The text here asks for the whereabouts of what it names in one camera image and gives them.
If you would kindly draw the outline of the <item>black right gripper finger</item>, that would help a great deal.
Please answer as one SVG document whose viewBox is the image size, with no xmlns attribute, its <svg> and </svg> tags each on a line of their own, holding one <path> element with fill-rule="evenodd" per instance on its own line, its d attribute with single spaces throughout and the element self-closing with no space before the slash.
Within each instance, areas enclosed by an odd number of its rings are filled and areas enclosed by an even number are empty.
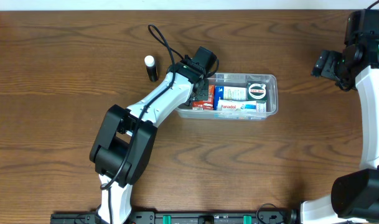
<svg viewBox="0 0 379 224">
<path fill-rule="evenodd" d="M 333 50 L 323 50 L 322 59 L 321 76 L 330 80 L 338 80 L 337 69 L 341 62 L 342 54 Z"/>
<path fill-rule="evenodd" d="M 312 71 L 311 75 L 314 77 L 319 77 L 322 74 L 322 71 L 324 69 L 324 66 L 326 64 L 327 58 L 329 56 L 328 50 L 323 50 L 321 54 L 319 55 L 319 58 L 317 59 Z"/>
</svg>

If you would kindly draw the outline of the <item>large blue white medicine box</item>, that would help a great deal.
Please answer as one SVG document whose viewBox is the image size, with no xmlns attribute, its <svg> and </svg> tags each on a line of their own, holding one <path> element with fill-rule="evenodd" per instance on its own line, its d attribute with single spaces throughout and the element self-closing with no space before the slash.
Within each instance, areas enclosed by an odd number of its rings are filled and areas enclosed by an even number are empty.
<svg viewBox="0 0 379 224">
<path fill-rule="evenodd" d="M 216 86 L 213 108 L 217 110 L 219 100 L 247 101 L 246 87 Z M 257 110 L 250 112 L 265 113 L 267 101 L 257 101 Z"/>
</svg>

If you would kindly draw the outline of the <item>red medicine box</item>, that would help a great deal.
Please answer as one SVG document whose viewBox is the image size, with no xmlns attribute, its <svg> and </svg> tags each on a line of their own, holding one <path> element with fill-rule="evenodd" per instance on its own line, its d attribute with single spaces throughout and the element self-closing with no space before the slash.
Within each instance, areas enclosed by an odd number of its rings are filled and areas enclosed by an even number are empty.
<svg viewBox="0 0 379 224">
<path fill-rule="evenodd" d="M 193 101 L 192 109 L 193 110 L 213 110 L 214 95 L 215 95 L 215 86 L 209 85 L 207 100 Z"/>
</svg>

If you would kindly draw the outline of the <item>dark bottle white cap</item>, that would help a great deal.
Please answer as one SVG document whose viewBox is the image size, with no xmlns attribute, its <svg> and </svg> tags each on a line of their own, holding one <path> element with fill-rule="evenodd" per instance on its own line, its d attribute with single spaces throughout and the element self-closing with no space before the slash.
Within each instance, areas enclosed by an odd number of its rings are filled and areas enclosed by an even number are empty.
<svg viewBox="0 0 379 224">
<path fill-rule="evenodd" d="M 159 79 L 157 74 L 156 60 L 152 55 L 147 55 L 144 58 L 144 63 L 146 66 L 146 71 L 151 82 L 156 82 Z"/>
</svg>

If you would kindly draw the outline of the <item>white Panadol box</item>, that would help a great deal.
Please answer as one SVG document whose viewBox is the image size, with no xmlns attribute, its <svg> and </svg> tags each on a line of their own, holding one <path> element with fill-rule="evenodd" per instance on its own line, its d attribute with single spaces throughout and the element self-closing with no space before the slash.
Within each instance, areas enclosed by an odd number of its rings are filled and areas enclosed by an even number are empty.
<svg viewBox="0 0 379 224">
<path fill-rule="evenodd" d="M 218 111 L 256 111 L 257 101 L 219 100 Z"/>
</svg>

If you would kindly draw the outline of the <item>green round-logo box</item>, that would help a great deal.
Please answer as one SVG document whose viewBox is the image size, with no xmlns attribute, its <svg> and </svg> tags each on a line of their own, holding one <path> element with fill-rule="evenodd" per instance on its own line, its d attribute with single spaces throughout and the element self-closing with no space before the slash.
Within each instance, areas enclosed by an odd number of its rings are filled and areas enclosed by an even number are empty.
<svg viewBox="0 0 379 224">
<path fill-rule="evenodd" d="M 267 101 L 267 89 L 264 83 L 248 82 L 246 90 L 248 101 Z"/>
</svg>

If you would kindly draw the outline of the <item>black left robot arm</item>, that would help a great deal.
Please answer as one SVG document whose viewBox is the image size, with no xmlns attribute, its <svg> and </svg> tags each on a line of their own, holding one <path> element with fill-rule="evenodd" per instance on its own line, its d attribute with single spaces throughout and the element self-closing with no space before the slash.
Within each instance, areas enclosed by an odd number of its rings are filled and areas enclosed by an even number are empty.
<svg viewBox="0 0 379 224">
<path fill-rule="evenodd" d="M 161 84 L 141 101 L 105 114 L 90 151 L 101 181 L 102 200 L 97 215 L 102 223 L 124 223 L 131 213 L 131 192 L 149 163 L 159 125 L 179 105 L 208 84 L 217 59 L 197 57 L 169 67 Z"/>
</svg>

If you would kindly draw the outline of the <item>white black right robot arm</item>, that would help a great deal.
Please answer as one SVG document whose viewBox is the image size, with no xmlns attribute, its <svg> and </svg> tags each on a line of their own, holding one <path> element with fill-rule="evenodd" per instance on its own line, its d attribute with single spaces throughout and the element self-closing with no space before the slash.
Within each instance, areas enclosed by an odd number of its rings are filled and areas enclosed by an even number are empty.
<svg viewBox="0 0 379 224">
<path fill-rule="evenodd" d="M 379 39 L 347 41 L 342 53 L 323 51 L 312 75 L 334 80 L 343 91 L 357 90 L 363 146 L 359 170 L 335 180 L 331 193 L 305 201 L 301 223 L 379 223 Z"/>
</svg>

